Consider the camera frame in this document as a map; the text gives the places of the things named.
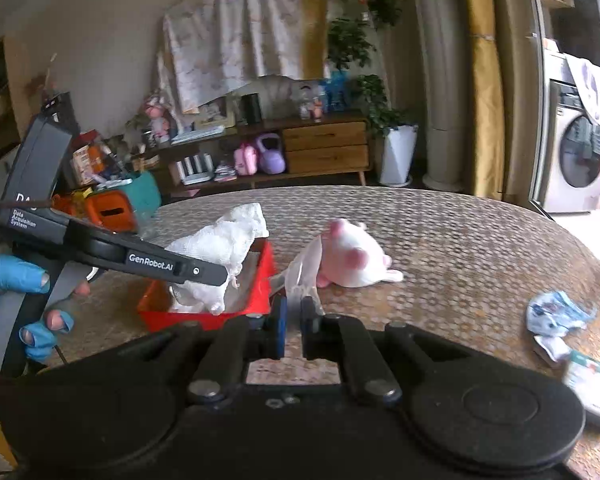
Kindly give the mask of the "left hand blue glove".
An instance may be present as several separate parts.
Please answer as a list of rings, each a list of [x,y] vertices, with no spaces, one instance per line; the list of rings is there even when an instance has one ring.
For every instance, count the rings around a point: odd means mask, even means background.
[[[99,272],[82,263],[27,262],[0,252],[0,374],[18,376],[24,361],[43,361],[73,319],[58,309]]]

